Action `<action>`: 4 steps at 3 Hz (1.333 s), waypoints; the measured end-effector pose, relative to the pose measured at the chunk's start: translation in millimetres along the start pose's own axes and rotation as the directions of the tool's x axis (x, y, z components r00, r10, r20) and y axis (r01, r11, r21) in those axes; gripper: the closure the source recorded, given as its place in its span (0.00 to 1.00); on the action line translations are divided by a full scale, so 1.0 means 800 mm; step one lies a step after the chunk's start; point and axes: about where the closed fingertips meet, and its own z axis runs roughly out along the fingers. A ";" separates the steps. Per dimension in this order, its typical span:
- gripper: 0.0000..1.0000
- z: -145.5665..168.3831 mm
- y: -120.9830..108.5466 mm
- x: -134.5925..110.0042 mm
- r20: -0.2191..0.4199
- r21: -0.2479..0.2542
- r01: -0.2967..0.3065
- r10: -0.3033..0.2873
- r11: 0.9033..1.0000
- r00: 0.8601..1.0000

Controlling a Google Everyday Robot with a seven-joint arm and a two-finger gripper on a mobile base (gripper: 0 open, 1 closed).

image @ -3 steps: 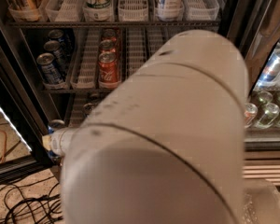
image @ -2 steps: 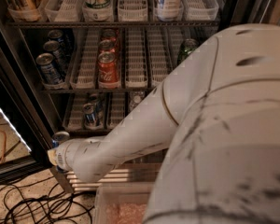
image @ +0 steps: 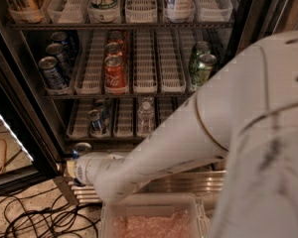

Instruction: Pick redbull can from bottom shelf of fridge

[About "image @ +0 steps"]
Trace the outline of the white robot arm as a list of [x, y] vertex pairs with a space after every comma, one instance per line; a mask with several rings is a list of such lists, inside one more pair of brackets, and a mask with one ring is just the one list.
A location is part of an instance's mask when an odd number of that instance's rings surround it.
[[[215, 212], [154, 179], [225, 161]], [[102, 202], [99, 238], [298, 238], [298, 31], [239, 53], [125, 157], [90, 153], [75, 174]]]

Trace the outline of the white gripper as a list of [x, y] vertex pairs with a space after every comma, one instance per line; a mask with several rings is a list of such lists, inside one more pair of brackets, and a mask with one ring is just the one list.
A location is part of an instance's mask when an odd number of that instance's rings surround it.
[[115, 160], [124, 159], [117, 154], [92, 152], [79, 157], [76, 161], [67, 161], [69, 175], [85, 185], [93, 185], [95, 175], [105, 164], [111, 164]]

